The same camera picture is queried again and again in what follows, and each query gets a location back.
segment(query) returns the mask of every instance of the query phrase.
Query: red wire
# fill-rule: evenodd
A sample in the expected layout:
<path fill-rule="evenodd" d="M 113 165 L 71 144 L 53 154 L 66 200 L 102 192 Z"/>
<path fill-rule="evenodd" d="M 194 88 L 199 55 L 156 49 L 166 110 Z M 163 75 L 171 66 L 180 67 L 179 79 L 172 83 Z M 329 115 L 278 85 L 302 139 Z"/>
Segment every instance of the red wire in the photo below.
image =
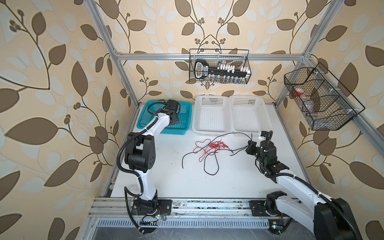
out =
<path fill-rule="evenodd" d="M 220 150 L 220 149 L 225 149 L 225 148 L 228 148 L 229 149 L 229 147 L 224 143 L 224 142 L 222 142 L 221 140 L 220 141 L 217 141 L 217 142 L 211 142 L 208 146 L 206 146 L 205 148 L 203 148 L 203 147 L 199 147 L 198 145 L 197 145 L 197 143 L 198 142 L 200 142 L 200 143 L 204 143 L 206 140 L 210 140 L 210 139 L 205 139 L 204 141 L 202 141 L 202 142 L 200 142 L 200 141 L 197 141 L 196 143 L 195 143 L 195 145 L 196 145 L 196 148 L 193 150 L 193 153 L 198 153 L 200 150 L 203 150 L 204 151 L 204 154 L 199 158 L 199 162 L 202 162 L 203 161 L 203 159 L 204 159 L 204 157 L 207 155 L 207 154 L 209 154 L 210 153 L 210 151 L 212 150 L 212 149 L 214 149 L 212 152 L 215 152 L 215 151 L 217 151 L 217 150 Z"/>

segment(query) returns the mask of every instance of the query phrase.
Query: white table surface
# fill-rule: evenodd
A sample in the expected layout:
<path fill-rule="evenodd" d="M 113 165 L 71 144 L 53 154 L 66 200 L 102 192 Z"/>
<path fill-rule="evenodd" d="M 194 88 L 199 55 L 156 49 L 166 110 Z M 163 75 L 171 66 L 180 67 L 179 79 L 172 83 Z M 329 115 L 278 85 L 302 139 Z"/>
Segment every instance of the white table surface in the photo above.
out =
<path fill-rule="evenodd" d="M 290 168 L 285 170 L 286 172 L 293 172 L 305 179 L 274 107 L 266 107 L 272 123 L 272 142 L 277 148 L 278 160 Z M 268 193 L 278 190 L 291 195 L 286 189 L 262 175 L 255 166 L 255 157 L 246 154 L 245 150 L 235 156 L 229 156 L 232 154 L 230 151 L 218 152 L 220 169 L 214 176 L 205 173 L 204 162 L 199 162 L 203 151 L 187 155 L 182 169 L 183 155 L 193 151 L 196 141 L 207 138 L 212 140 L 214 137 L 199 136 L 192 131 L 192 126 L 185 135 L 160 134 L 155 138 L 156 161 L 151 171 L 158 197 L 265 198 Z M 221 137 L 221 140 L 229 148 L 238 149 L 245 147 L 249 138 L 243 134 L 229 134 Z M 257 136 L 253 136 L 253 140 L 257 141 Z M 129 168 L 124 161 L 122 166 Z M 210 173 L 216 172 L 214 156 L 207 157 L 205 169 Z M 111 197 L 124 197 L 124 186 L 134 193 L 139 192 L 136 176 L 119 171 Z"/>

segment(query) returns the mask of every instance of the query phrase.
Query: vent grille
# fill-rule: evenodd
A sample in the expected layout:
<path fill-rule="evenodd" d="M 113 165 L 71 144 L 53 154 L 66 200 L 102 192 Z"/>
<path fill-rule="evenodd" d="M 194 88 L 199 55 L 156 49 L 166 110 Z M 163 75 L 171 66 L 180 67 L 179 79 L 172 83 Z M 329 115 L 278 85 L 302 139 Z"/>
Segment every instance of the vent grille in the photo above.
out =
<path fill-rule="evenodd" d="M 158 227 L 163 228 L 269 228 L 268 219 L 200 219 L 200 218 L 167 218 L 166 221 L 159 220 Z M 134 227 L 129 218 L 108 218 L 99 219 L 98 227 Z"/>

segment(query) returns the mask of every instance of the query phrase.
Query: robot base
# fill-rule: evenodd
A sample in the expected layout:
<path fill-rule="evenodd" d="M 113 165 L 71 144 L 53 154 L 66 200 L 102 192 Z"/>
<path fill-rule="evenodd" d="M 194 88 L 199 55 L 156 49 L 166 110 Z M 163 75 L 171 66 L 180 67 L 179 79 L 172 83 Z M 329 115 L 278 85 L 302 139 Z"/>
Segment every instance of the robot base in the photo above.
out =
<path fill-rule="evenodd" d="M 148 213 L 152 213 L 154 211 L 148 212 L 148 210 L 143 207 L 142 204 L 138 202 L 139 200 L 136 199 L 133 201 L 133 206 L 132 206 L 132 215 L 147 215 Z M 157 206 L 156 208 L 160 209 L 160 215 L 169 215 L 172 209 L 172 200 L 168 199 L 161 199 L 157 200 Z"/>

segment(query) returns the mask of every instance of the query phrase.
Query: brown leaf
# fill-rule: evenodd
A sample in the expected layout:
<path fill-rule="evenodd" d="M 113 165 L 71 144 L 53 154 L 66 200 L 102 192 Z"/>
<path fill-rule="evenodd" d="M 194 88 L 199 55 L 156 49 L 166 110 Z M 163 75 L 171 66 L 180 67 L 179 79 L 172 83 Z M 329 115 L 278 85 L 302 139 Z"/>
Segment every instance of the brown leaf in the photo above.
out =
<path fill-rule="evenodd" d="M 327 166 L 325 166 L 324 164 L 321 164 L 320 165 L 320 172 L 321 174 L 323 175 L 323 177 L 330 183 L 332 184 L 335 184 L 335 181 L 333 179 L 333 176 L 331 174 L 331 172 L 329 171 L 329 169 L 327 168 Z"/>
<path fill-rule="evenodd" d="M 59 240 L 63 236 L 64 230 L 64 220 L 59 217 L 55 217 L 48 232 L 48 240 Z"/>
<path fill-rule="evenodd" d="M 272 74 L 275 75 L 275 74 L 278 73 L 280 70 L 281 70 L 281 64 L 279 64 L 277 67 L 275 67 L 275 69 L 272 71 Z"/>
<path fill-rule="evenodd" d="M 323 59 L 323 58 L 319 58 L 317 60 L 317 62 L 320 63 L 319 64 L 320 69 L 323 70 L 324 73 L 328 73 L 328 63 L 327 63 L 327 61 L 325 59 Z"/>
<path fill-rule="evenodd" d="M 313 135 L 313 142 L 320 145 L 325 139 L 328 138 L 328 134 L 328 130 L 316 130 Z"/>
<path fill-rule="evenodd" d="M 115 0 L 99 0 L 99 4 L 108 17 L 112 19 L 118 18 L 119 6 Z"/>
<path fill-rule="evenodd" d="M 149 91 L 148 94 L 151 95 L 151 96 L 157 96 L 157 95 L 160 95 L 161 92 L 159 92 L 159 91 Z"/>
<path fill-rule="evenodd" d="M 181 16 L 189 17 L 191 15 L 191 5 L 186 0 L 175 0 L 175 6 Z"/>
<path fill-rule="evenodd" d="M 320 111 L 321 100 L 320 100 L 319 92 L 317 91 L 316 88 L 312 89 L 310 99 L 313 101 L 313 107 L 312 107 L 313 111 L 314 112 Z"/>
<path fill-rule="evenodd" d="M 232 49 L 228 54 L 237 54 L 237 48 Z"/>
<path fill-rule="evenodd" d="M 79 229 L 80 227 L 73 229 L 70 233 L 68 233 L 64 240 L 75 240 Z"/>
<path fill-rule="evenodd" d="M 106 143 L 108 141 L 108 132 L 104 127 L 98 126 L 95 127 L 96 137 L 102 142 Z"/>
<path fill-rule="evenodd" d="M 349 168 L 362 183 L 376 189 L 384 189 L 384 177 L 367 164 L 363 162 L 352 162 Z"/>
<path fill-rule="evenodd" d="M 125 90 L 125 88 L 121 89 L 121 91 L 120 91 L 120 95 L 121 95 L 123 98 L 126 98 L 126 97 L 127 97 L 127 91 Z"/>
<path fill-rule="evenodd" d="M 13 107 L 20 99 L 19 92 L 10 88 L 0 89 L 0 113 Z"/>
<path fill-rule="evenodd" d="M 235 17 L 240 17 L 241 15 L 243 15 L 246 10 L 248 9 L 249 7 L 249 3 L 251 2 L 251 0 L 238 0 L 234 5 L 233 5 L 233 9 L 232 9 L 232 14 L 235 16 Z"/>
<path fill-rule="evenodd" d="M 109 74 L 112 76 L 112 61 L 111 59 L 107 59 L 107 67 L 108 67 L 108 71 L 109 71 Z"/>
<path fill-rule="evenodd" d="M 180 94 L 183 96 L 183 97 L 185 97 L 185 98 L 193 98 L 193 95 L 192 95 L 192 93 L 190 93 L 190 92 L 188 92 L 188 91 L 183 91 L 183 90 L 181 90 L 180 91 Z"/>
<path fill-rule="evenodd" d="M 280 30 L 289 31 L 295 27 L 296 22 L 293 19 L 286 18 L 277 20 L 276 24 Z"/>
<path fill-rule="evenodd" d="M 284 104 L 284 107 L 287 108 L 287 106 L 288 106 L 288 98 L 287 97 L 284 98 L 283 104 Z"/>
<path fill-rule="evenodd" d="M 65 53 L 66 53 L 65 44 L 53 47 L 51 48 L 51 50 L 49 50 L 49 53 L 48 53 L 49 60 L 53 65 L 59 65 L 64 60 Z"/>
<path fill-rule="evenodd" d="M 356 5 L 356 0 L 345 0 L 344 4 L 351 7 L 351 6 Z"/>
<path fill-rule="evenodd" d="M 313 25 L 313 28 L 311 30 L 311 34 L 310 34 L 310 37 L 312 37 L 313 33 L 315 32 L 316 28 L 317 28 L 317 24 Z"/>
<path fill-rule="evenodd" d="M 344 69 L 340 76 L 338 87 L 346 95 L 349 96 L 356 89 L 359 83 L 359 74 L 357 69 L 352 63 Z"/>
<path fill-rule="evenodd" d="M 230 97 L 232 96 L 233 94 L 235 93 L 235 90 L 229 90 L 229 91 L 225 91 L 221 94 L 221 96 L 223 97 Z"/>
<path fill-rule="evenodd" d="M 367 234 L 369 240 L 384 239 L 383 227 L 377 220 L 372 220 L 365 225 L 365 233 Z"/>
<path fill-rule="evenodd" d="M 184 35 L 184 36 L 191 35 L 194 32 L 194 30 L 195 30 L 194 23 L 186 23 L 183 27 L 183 30 L 181 30 L 181 35 Z"/>
<path fill-rule="evenodd" d="M 73 0 L 73 3 L 76 5 L 81 5 L 83 3 L 83 0 Z"/>
<path fill-rule="evenodd" d="M 333 151 L 335 151 L 335 148 L 336 138 L 327 138 L 319 145 L 319 152 L 324 156 L 328 156 L 331 155 Z"/>
<path fill-rule="evenodd" d="M 347 27 L 343 25 L 337 25 L 331 28 L 327 35 L 325 36 L 325 40 L 332 42 L 341 38 L 341 36 L 347 31 Z"/>
<path fill-rule="evenodd" d="M 252 92 L 254 95 L 257 95 L 257 96 L 264 96 L 266 94 L 265 91 L 256 91 L 256 92 Z"/>
<path fill-rule="evenodd" d="M 145 72 L 144 72 L 144 69 L 142 67 L 140 67 L 140 65 L 136 64 L 136 70 L 141 74 L 141 75 L 144 75 Z"/>
<path fill-rule="evenodd" d="M 103 65 L 104 65 L 104 58 L 103 57 L 99 57 L 96 60 L 96 63 L 95 63 L 95 70 L 96 70 L 97 73 L 100 72 L 103 69 Z"/>
<path fill-rule="evenodd" d="M 116 123 L 113 126 L 113 130 L 112 130 L 113 136 L 116 136 L 116 134 L 118 133 L 118 130 L 119 130 L 119 120 L 116 120 Z"/>
<path fill-rule="evenodd" d="M 32 18 L 32 29 L 36 35 L 42 34 L 46 29 L 44 16 L 41 12 L 36 13 Z"/>
<path fill-rule="evenodd" d="M 197 82 L 196 79 L 191 78 L 191 79 L 187 80 L 185 83 L 187 83 L 187 84 L 195 84 L 196 82 Z"/>
<path fill-rule="evenodd" d="M 7 214 L 0 217 L 0 234 L 7 231 L 10 227 L 12 227 L 19 219 L 21 218 L 21 214 Z"/>
<path fill-rule="evenodd" d="M 102 168 L 103 168 L 103 165 L 101 164 L 101 162 L 99 162 L 99 164 L 93 170 L 90 182 L 93 182 L 96 180 L 96 178 L 100 175 Z"/>
<path fill-rule="evenodd" d="M 80 26 L 83 34 L 90 40 L 97 40 L 96 30 L 89 24 L 83 24 Z"/>
<path fill-rule="evenodd" d="M 141 31 L 145 28 L 147 22 L 140 19 L 134 19 L 128 22 L 128 28 L 132 31 Z"/>
<path fill-rule="evenodd" d="M 109 37 L 112 38 L 112 31 L 111 31 L 111 27 L 109 25 L 106 25 L 105 26 L 107 28 L 107 31 L 108 31 L 108 34 L 109 34 Z"/>
<path fill-rule="evenodd" d="M 308 135 L 307 128 L 304 126 L 304 124 L 300 121 L 299 124 L 300 133 L 303 137 L 306 137 Z"/>
<path fill-rule="evenodd" d="M 377 130 L 378 130 L 381 134 L 384 135 L 384 124 L 382 124 L 381 126 L 379 126 L 379 127 L 377 128 Z"/>
<path fill-rule="evenodd" d="M 79 167 L 79 162 L 71 159 L 60 165 L 44 183 L 46 187 L 56 187 L 68 181 Z"/>
<path fill-rule="evenodd" d="M 108 112 L 109 107 L 111 106 L 111 94 L 109 93 L 108 87 L 105 87 L 103 92 L 103 99 L 101 102 L 105 112 Z"/>
<path fill-rule="evenodd" d="M 17 171 L 0 179 L 0 201 L 14 188 L 19 178 L 20 171 Z"/>
<path fill-rule="evenodd" d="M 148 85 L 155 86 L 158 83 L 157 80 L 150 81 Z"/>
<path fill-rule="evenodd" d="M 176 66 L 178 66 L 178 68 L 180 68 L 183 71 L 189 70 L 189 66 L 185 62 L 175 62 L 175 64 L 176 64 Z"/>
<path fill-rule="evenodd" d="M 284 50 L 279 50 L 279 51 L 275 51 L 271 54 L 285 54 L 285 51 Z"/>
<path fill-rule="evenodd" d="M 257 83 L 262 86 L 266 86 L 266 81 L 264 80 L 258 80 Z"/>
<path fill-rule="evenodd" d="M 74 89 L 80 96 L 83 97 L 88 90 L 88 80 L 79 62 L 74 64 L 71 78 Z"/>
<path fill-rule="evenodd" d="M 243 64 L 242 61 L 231 62 L 231 65 L 235 65 L 235 68 L 239 68 Z"/>
<path fill-rule="evenodd" d="M 229 34 L 231 34 L 233 36 L 240 35 L 240 29 L 236 23 L 228 23 L 227 31 Z"/>
<path fill-rule="evenodd" d="M 384 65 L 384 50 L 371 46 L 365 47 L 365 56 L 370 64 L 375 67 Z"/>
<path fill-rule="evenodd" d="M 89 137 L 89 145 L 95 154 L 100 154 L 104 150 L 104 144 L 97 137 Z"/>
<path fill-rule="evenodd" d="M 41 145 L 49 142 L 57 131 L 57 126 L 48 119 L 30 118 L 15 125 L 5 136 L 18 142 Z"/>
<path fill-rule="evenodd" d="M 327 0 L 310 0 L 305 10 L 305 15 L 308 18 L 315 17 L 323 10 L 326 4 Z"/>

